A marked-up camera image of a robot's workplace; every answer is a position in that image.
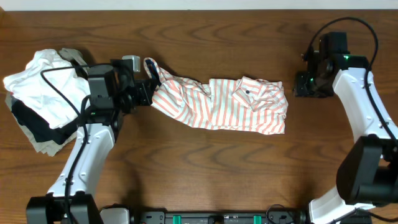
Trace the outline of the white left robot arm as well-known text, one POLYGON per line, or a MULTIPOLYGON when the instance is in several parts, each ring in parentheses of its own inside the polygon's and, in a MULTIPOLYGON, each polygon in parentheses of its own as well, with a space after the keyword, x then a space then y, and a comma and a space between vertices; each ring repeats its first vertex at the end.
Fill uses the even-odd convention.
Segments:
POLYGON ((118 205, 99 210, 94 194, 104 162, 114 147, 123 113, 149 106, 158 82, 90 80, 90 95, 81 102, 79 128, 72 152, 46 195, 32 197, 26 207, 28 224, 133 223, 128 208, 118 205))

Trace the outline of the orange white striped shirt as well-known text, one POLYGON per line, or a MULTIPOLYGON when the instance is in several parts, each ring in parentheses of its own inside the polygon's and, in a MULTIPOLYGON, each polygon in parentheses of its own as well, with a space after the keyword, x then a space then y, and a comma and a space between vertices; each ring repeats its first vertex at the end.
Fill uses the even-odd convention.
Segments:
POLYGON ((192 128, 283 134, 288 102, 282 82, 242 77, 202 84, 178 77, 145 58, 144 69, 160 85, 152 107, 192 128))

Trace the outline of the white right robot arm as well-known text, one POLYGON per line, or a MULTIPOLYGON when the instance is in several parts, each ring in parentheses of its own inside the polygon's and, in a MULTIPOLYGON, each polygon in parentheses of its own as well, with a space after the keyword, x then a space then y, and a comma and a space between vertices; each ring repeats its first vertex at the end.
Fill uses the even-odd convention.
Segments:
POLYGON ((391 120, 365 56, 348 52, 303 55, 297 96, 337 95, 354 145, 338 168, 336 185, 308 205, 308 223, 351 223, 376 207, 397 203, 397 126, 391 120))

